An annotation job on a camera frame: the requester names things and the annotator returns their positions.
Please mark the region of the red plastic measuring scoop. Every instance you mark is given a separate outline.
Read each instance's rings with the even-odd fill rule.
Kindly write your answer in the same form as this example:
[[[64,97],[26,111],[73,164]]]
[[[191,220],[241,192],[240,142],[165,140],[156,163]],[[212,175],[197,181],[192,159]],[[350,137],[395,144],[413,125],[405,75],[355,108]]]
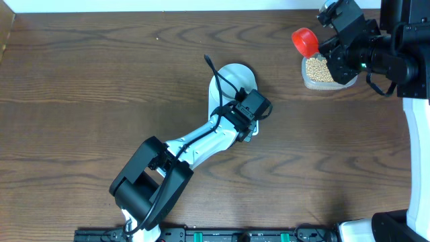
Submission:
[[[318,39],[308,28],[300,28],[293,32],[292,42],[303,57],[310,58],[318,53]]]

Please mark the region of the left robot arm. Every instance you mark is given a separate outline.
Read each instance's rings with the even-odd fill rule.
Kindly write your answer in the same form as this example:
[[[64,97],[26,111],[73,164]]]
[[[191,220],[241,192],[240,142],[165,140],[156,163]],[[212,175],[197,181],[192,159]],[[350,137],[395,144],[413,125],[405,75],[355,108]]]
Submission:
[[[146,139],[109,188],[126,218],[125,240],[156,241],[161,236],[159,224],[173,209],[194,169],[235,143],[249,142],[258,121],[272,109],[256,89],[242,89],[195,131],[165,143],[155,136]]]

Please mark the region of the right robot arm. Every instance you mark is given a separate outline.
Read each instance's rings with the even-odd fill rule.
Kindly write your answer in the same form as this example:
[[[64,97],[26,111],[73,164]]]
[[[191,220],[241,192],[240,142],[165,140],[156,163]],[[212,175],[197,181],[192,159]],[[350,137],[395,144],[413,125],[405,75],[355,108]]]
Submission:
[[[429,2],[382,1],[366,19],[354,0],[327,1],[317,16],[336,34],[318,51],[336,83],[359,73],[379,95],[402,98],[411,142],[411,199],[406,210],[339,225],[342,241],[429,240]]]

